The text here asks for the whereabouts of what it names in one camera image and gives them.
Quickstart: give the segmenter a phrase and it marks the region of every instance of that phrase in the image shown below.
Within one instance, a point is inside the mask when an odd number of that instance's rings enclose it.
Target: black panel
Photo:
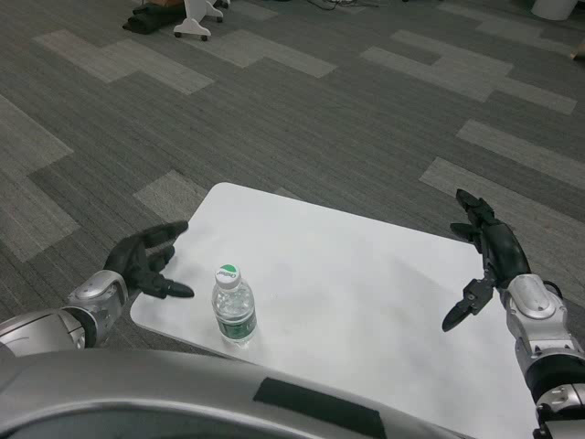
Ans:
[[[364,436],[386,439],[379,412],[288,382],[267,378],[260,385],[254,401],[301,413]]]

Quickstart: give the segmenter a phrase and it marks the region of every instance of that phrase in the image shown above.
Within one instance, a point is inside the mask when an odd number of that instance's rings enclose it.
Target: white stand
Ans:
[[[537,0],[532,13],[547,20],[566,20],[576,4],[577,0]]]
[[[218,23],[223,21],[223,13],[208,0],[185,0],[185,10],[186,19],[180,25],[175,26],[175,37],[177,38],[181,37],[182,34],[193,34],[200,35],[203,41],[207,41],[207,37],[211,37],[211,32],[199,24],[203,17],[216,16]]]

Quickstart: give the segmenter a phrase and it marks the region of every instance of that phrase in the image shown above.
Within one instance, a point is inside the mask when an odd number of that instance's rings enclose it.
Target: green label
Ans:
[[[221,333],[227,338],[241,340],[249,336],[256,327],[256,311],[254,310],[250,317],[236,325],[230,325],[228,323],[220,322],[219,320],[218,325]]]
[[[222,265],[221,269],[225,270],[226,272],[230,272],[230,273],[235,273],[237,271],[236,267],[234,267],[233,265]]]

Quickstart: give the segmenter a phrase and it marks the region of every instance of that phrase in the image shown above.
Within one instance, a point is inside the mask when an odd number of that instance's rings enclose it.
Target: bottle label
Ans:
[[[230,325],[218,320],[219,330],[227,338],[241,340],[251,334],[256,327],[256,310],[243,322]]]

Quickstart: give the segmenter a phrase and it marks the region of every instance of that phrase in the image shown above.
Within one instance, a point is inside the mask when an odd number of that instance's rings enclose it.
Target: white table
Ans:
[[[480,439],[531,437],[534,404],[497,298],[441,331],[482,275],[471,245],[222,183],[175,247],[164,274],[196,296],[141,294],[131,312],[139,327]],[[211,308],[224,263],[239,265],[256,298],[247,348],[222,339]]]

